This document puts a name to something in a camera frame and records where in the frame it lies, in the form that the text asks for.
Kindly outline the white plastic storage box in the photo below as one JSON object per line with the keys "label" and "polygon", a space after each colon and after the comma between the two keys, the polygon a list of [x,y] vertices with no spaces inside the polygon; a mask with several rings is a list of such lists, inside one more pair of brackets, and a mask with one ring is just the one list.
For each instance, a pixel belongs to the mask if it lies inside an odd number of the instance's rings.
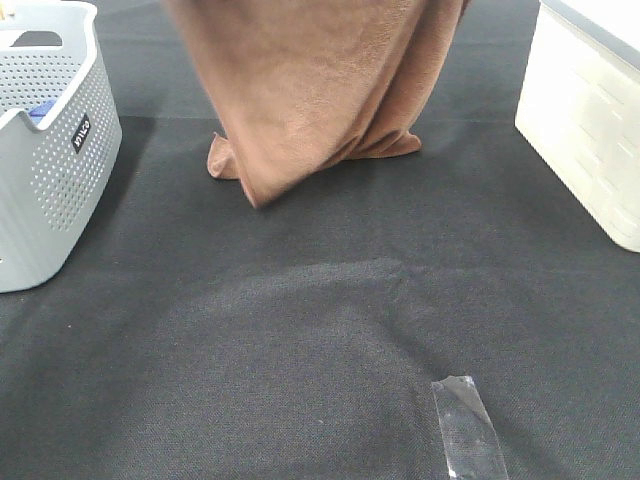
{"label": "white plastic storage box", "polygon": [[638,251],[638,2],[541,2],[515,126],[611,240]]}

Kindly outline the blue item in basket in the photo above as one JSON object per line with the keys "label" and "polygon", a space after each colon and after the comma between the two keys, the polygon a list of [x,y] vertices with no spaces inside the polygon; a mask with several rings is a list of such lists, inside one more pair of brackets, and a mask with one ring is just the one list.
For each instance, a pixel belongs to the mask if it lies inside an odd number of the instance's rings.
{"label": "blue item in basket", "polygon": [[28,114],[31,118],[41,119],[44,118],[52,107],[55,105],[54,100],[47,100],[40,105],[37,105],[29,110]]}

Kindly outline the grey perforated laundry basket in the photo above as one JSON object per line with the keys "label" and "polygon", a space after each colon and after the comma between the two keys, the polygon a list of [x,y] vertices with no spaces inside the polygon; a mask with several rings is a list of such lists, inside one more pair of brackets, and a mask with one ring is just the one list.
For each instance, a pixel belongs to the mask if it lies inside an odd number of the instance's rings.
{"label": "grey perforated laundry basket", "polygon": [[[90,220],[122,140],[95,30],[82,1],[1,4],[1,290],[62,268]],[[28,114],[47,100],[41,119]]]}

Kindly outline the black table cloth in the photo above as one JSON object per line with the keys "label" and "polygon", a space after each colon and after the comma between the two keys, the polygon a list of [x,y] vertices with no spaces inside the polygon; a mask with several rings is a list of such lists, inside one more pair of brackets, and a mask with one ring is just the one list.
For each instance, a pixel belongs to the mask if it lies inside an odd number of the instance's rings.
{"label": "black table cloth", "polygon": [[5,479],[444,479],[472,377],[513,479],[639,475],[639,258],[516,131],[539,5],[475,1],[416,131],[255,210],[156,1],[101,1],[123,141],[51,281],[1,299]]}

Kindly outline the brown towel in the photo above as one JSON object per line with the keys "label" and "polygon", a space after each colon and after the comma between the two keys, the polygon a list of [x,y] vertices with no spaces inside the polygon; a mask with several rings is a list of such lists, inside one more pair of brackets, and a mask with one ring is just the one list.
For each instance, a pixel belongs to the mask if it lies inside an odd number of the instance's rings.
{"label": "brown towel", "polygon": [[464,1],[170,1],[222,126],[209,174],[262,207],[345,160],[418,151],[412,129]]}

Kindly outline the clear tape strip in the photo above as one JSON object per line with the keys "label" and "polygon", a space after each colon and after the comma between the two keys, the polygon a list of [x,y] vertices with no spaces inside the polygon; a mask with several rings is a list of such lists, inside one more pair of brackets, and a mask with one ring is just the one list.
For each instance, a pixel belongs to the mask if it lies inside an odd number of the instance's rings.
{"label": "clear tape strip", "polygon": [[493,423],[470,376],[431,383],[450,479],[508,480]]}

